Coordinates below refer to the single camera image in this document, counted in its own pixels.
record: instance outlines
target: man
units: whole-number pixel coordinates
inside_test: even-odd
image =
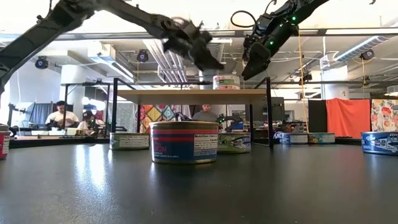
[[[207,121],[207,122],[216,122],[217,115],[210,111],[211,105],[202,105],[202,110],[195,113],[193,115],[192,120],[194,121]]]
[[[104,121],[100,120],[100,119],[95,119],[95,116],[93,114],[93,112],[91,111],[86,111],[83,113],[83,121],[80,122],[79,126],[77,127],[78,130],[84,130],[85,134],[91,136],[95,133],[95,131],[93,130],[94,127],[91,127],[90,121],[95,120],[95,123],[98,126],[104,126],[105,123]]]
[[[61,126],[63,125],[63,114],[66,113],[66,121],[65,121],[65,127],[66,128],[71,128],[71,127],[77,127],[79,125],[79,118],[72,112],[66,111],[65,112],[65,102],[64,101],[58,101],[57,103],[57,109],[58,111],[51,113],[48,117],[47,120],[45,121],[46,124],[53,122],[56,122],[57,125]]]

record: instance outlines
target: shelf platform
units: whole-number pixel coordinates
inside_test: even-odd
[[[119,90],[139,105],[250,105],[266,99],[265,90]]]

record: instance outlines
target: dark tabletop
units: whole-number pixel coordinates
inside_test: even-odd
[[[108,145],[13,149],[0,223],[397,223],[397,171],[359,146],[253,146],[198,166]]]

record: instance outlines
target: tin can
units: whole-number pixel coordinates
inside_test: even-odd
[[[334,133],[309,133],[308,143],[310,144],[333,144],[336,138]]]
[[[10,145],[10,132],[7,125],[0,125],[0,160],[6,159]]]
[[[362,150],[366,153],[398,155],[398,132],[361,133]]]
[[[112,150],[149,149],[149,134],[111,133],[109,147]]]
[[[216,161],[218,123],[201,121],[150,124],[152,161],[201,164]]]
[[[246,153],[250,148],[250,133],[218,134],[218,153]]]
[[[307,133],[282,133],[279,142],[281,144],[308,144]]]

